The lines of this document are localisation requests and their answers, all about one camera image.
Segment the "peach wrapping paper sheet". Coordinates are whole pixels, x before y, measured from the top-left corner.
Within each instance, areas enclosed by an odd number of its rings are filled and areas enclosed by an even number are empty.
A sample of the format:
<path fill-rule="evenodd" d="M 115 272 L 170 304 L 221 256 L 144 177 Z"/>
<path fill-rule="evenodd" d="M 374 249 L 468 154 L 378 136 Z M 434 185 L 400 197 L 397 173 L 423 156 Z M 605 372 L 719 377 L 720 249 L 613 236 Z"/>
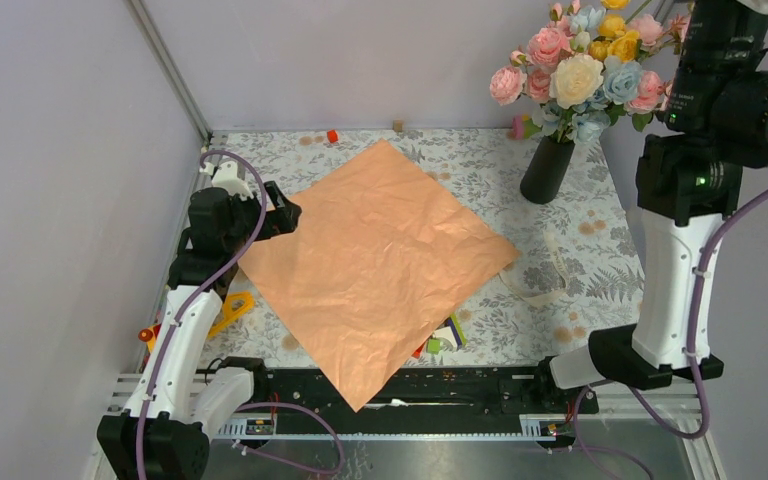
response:
<path fill-rule="evenodd" d="M 297 229 L 240 267 L 353 410 L 518 257 L 386 140 L 293 197 Z"/>

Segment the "blue flower stem bunch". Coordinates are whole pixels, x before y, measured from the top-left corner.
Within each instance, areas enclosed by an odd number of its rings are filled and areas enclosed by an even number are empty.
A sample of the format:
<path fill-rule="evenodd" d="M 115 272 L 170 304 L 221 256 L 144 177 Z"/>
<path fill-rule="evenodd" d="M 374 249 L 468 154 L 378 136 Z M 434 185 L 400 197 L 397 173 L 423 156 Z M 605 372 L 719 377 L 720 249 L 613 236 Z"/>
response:
<path fill-rule="evenodd" d="M 551 5 L 548 23 L 531 37 L 525 52 L 518 56 L 525 75 L 522 94 L 536 104 L 529 115 L 527 136 L 551 137 L 555 132 L 557 117 L 549 106 L 550 75 L 562 59 L 562 51 L 570 50 L 570 41 L 586 24 L 586 15 L 592 7 L 582 6 L 577 1 Z M 644 69 L 639 61 L 622 63 L 616 57 L 609 57 L 602 62 L 604 82 L 591 98 L 594 112 L 591 120 L 581 125 L 579 139 L 573 143 L 596 141 L 608 126 L 630 112 L 630 104 L 640 96 Z"/>

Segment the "yellow rose stem bunch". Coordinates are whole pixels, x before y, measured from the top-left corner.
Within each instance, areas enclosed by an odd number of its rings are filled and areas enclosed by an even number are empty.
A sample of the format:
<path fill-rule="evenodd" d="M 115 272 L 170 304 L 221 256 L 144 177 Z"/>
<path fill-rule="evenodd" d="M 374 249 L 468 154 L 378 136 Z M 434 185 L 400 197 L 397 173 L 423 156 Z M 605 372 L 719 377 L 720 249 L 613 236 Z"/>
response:
<path fill-rule="evenodd" d="M 599 1 L 586 15 L 582 32 L 591 39 L 585 52 L 596 60 L 616 57 L 622 63 L 636 60 L 642 44 L 641 34 L 621 15 L 628 1 Z"/>

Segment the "cream white rose stem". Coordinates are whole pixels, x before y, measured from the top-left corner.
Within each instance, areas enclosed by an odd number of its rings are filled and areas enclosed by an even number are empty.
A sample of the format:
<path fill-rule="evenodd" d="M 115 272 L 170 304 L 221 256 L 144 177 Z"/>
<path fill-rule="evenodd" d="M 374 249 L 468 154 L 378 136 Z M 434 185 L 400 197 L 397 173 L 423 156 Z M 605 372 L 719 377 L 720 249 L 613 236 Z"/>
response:
<path fill-rule="evenodd" d="M 581 125 L 590 121 L 594 112 L 591 98 L 604 82 L 603 62 L 589 53 L 591 40 L 589 31 L 579 31 L 550 75 L 549 106 L 557 117 L 551 137 L 557 143 L 579 139 Z"/>

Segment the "small pink rose stem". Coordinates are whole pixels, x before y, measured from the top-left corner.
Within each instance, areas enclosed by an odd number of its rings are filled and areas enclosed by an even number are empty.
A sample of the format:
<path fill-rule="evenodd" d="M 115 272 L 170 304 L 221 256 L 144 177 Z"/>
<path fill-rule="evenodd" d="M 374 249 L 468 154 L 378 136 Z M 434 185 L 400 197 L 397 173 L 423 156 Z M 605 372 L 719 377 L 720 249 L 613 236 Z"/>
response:
<path fill-rule="evenodd" d="M 679 55 L 685 42 L 693 11 L 692 1 L 655 1 L 647 13 L 649 1 L 635 12 L 627 23 L 629 30 L 639 33 L 636 60 L 642 62 L 666 49 Z"/>

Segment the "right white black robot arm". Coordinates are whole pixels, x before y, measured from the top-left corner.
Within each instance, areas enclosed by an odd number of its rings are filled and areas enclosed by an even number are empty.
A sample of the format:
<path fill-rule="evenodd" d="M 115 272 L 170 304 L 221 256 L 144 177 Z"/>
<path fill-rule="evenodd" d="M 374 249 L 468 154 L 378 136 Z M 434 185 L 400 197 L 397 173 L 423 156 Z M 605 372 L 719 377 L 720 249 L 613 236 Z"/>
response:
<path fill-rule="evenodd" d="M 646 283 L 639 320 L 594 331 L 584 347 L 544 360 L 535 402 L 557 412 L 573 389 L 604 380 L 639 390 L 676 377 L 720 377 L 707 339 L 711 287 L 745 169 L 768 168 L 768 1 L 695 4 L 662 121 L 636 173 Z"/>

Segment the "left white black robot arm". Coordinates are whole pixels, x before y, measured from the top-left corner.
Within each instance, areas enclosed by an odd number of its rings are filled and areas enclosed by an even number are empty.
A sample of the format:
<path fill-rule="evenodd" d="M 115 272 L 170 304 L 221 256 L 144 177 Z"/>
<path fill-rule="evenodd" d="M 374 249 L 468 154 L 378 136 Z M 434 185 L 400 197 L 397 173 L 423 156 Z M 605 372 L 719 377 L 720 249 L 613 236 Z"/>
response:
<path fill-rule="evenodd" d="M 211 441 L 237 407 L 256 411 L 269 401 L 267 380 L 227 364 L 203 391 L 192 393 L 201 351 L 238 271 L 239 252 L 298 225 L 301 208 L 275 182 L 266 182 L 264 192 L 273 204 L 268 211 L 256 195 L 222 187 L 191 195 L 143 375 L 122 413 L 103 417 L 97 428 L 117 478 L 201 478 Z"/>

